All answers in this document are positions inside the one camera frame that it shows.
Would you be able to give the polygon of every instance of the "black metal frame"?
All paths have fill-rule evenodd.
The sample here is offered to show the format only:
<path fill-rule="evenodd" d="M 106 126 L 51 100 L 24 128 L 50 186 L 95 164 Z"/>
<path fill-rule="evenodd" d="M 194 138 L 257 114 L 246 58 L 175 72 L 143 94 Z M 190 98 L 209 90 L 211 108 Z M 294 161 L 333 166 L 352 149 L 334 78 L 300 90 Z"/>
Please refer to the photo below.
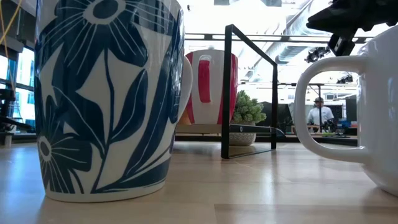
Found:
<path fill-rule="evenodd" d="M 271 127 L 277 127 L 277 110 L 278 110 L 278 64 L 264 53 L 256 44 L 253 43 L 246 35 L 244 35 L 235 25 L 231 24 L 225 27 L 224 42 L 224 76 L 223 76 L 223 124 L 221 130 L 221 157 L 223 159 L 232 159 L 235 157 L 248 156 L 276 150 L 277 135 L 275 131 L 271 131 L 271 149 L 240 154 L 237 156 L 229 156 L 229 133 L 268 133 L 268 127 L 244 126 L 229 123 L 229 99 L 231 91 L 231 57 L 232 57 L 232 35 L 235 34 L 246 45 L 252 48 L 263 59 L 273 66 L 272 72 L 272 112 Z"/>

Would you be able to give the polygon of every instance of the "table surface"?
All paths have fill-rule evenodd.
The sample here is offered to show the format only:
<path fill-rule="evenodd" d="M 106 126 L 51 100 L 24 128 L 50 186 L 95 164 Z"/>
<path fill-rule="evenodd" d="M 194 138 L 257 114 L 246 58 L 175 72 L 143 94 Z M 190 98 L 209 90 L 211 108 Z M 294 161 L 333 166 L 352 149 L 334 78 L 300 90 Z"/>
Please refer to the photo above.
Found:
<path fill-rule="evenodd" d="M 379 190 L 359 164 L 323 159 L 296 143 L 229 161 L 220 147 L 176 142 L 163 189 L 109 203 L 46 198 L 36 145 L 1 149 L 0 223 L 398 223 L 398 198 Z"/>

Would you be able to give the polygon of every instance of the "blue leaf pattern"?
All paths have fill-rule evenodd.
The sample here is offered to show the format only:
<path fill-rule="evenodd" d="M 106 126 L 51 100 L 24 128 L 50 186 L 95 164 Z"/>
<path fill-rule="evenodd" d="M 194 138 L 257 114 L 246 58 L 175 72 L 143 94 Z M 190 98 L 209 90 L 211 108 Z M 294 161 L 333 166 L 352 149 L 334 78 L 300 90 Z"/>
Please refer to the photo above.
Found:
<path fill-rule="evenodd" d="M 73 194 L 79 190 L 84 193 L 76 170 L 86 172 L 91 169 L 91 144 L 99 150 L 102 161 L 92 191 L 86 193 L 117 192 L 164 181 L 170 159 L 142 175 L 131 177 L 172 152 L 174 138 L 167 149 L 148 162 L 163 138 L 167 122 L 177 122 L 183 59 L 182 12 L 179 11 L 175 19 L 165 4 L 158 0 L 59 0 L 54 14 L 55 19 L 41 31 L 35 46 L 37 74 L 60 49 L 52 75 L 55 99 L 47 97 L 45 115 L 40 80 L 35 80 L 37 134 L 41 140 L 46 139 L 39 140 L 45 186 L 55 192 Z M 132 136 L 142 126 L 146 114 L 150 77 L 144 67 L 150 58 L 140 34 L 141 27 L 171 36 L 170 45 L 160 68 L 149 121 L 123 176 L 115 183 L 97 189 L 110 145 Z M 108 52 L 122 62 L 142 68 L 127 91 L 115 128 L 115 86 L 110 78 Z M 111 93 L 108 136 L 104 133 L 104 114 L 99 105 L 77 93 L 99 60 L 105 64 Z M 63 134 L 65 124 L 74 133 Z M 73 188 L 73 178 L 79 189 Z"/>
<path fill-rule="evenodd" d="M 143 70 L 130 86 L 118 125 L 113 130 L 112 142 L 125 140 L 142 125 L 145 116 L 148 74 Z"/>

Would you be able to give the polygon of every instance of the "mug handle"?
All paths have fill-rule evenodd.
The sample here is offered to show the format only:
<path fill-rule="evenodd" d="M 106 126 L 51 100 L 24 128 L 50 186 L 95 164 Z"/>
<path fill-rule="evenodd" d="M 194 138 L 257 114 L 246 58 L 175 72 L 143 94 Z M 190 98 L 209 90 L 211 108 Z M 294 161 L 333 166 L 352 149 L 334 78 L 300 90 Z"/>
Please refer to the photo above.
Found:
<path fill-rule="evenodd" d="M 298 80 L 294 100 L 294 121 L 297 137 L 308 150 L 328 159 L 339 161 L 367 163 L 369 151 L 364 147 L 352 149 L 333 149 L 317 143 L 308 132 L 305 115 L 305 94 L 310 80 L 321 72 L 347 71 L 359 73 L 363 71 L 368 58 L 366 56 L 340 56 L 325 58 L 312 64 Z"/>
<path fill-rule="evenodd" d="M 192 66 L 187 57 L 184 57 L 182 81 L 181 81 L 181 95 L 180 105 L 178 106 L 178 121 L 184 113 L 185 107 L 187 106 L 189 97 L 192 90 L 193 73 Z"/>

